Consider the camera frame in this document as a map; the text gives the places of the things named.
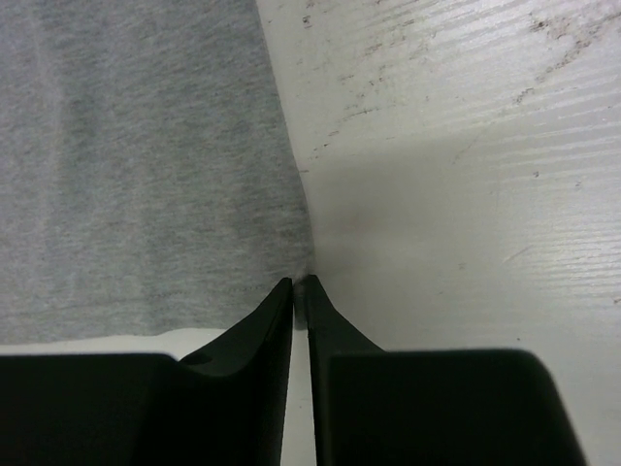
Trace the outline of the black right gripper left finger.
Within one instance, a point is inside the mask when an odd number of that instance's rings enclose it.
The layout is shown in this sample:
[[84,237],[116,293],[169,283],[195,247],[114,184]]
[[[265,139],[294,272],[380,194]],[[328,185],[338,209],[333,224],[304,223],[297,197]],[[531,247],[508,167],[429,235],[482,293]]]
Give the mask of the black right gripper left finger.
[[293,286],[182,359],[163,353],[7,355],[5,465],[276,465]]

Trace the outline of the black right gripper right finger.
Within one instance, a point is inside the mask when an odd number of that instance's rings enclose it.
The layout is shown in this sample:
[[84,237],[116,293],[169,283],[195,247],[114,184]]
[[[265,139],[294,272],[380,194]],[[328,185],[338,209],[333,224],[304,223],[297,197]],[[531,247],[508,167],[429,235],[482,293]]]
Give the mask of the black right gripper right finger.
[[582,465],[554,381],[521,349],[394,352],[301,283],[320,465]]

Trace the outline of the grey tank top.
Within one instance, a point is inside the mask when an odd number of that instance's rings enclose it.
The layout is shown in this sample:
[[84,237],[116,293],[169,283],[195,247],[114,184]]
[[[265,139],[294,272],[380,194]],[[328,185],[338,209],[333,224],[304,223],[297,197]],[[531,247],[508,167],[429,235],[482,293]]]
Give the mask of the grey tank top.
[[252,1],[1,5],[1,341],[227,328],[311,260]]

